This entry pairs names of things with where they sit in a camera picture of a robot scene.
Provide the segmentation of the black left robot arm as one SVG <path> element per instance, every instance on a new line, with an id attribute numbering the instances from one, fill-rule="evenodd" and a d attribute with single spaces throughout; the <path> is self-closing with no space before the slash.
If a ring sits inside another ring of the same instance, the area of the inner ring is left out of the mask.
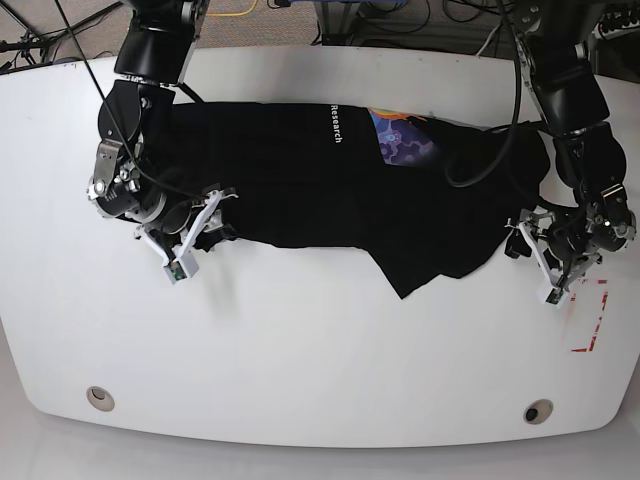
<path id="1" fill-rule="evenodd" d="M 576 204 L 538 199 L 533 210 L 521 212 L 505 252 L 536 258 L 544 276 L 541 298 L 552 305 L 601 262 L 603 252 L 620 250 L 637 231 L 623 185 L 625 153 L 607 121 L 587 45 L 605 8 L 603 1 L 517 1 L 512 10 L 523 80 Z"/>

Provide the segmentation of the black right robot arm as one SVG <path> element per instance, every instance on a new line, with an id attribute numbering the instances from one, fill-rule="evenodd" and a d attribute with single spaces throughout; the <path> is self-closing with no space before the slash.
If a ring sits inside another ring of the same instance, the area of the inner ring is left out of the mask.
<path id="1" fill-rule="evenodd" d="M 131 1 L 118 79 L 101 96 L 101 141 L 87 195 L 106 218 L 132 222 L 172 281 L 192 277 L 192 250 L 223 229 L 235 191 L 206 169 L 206 104 L 186 85 L 206 1 Z"/>

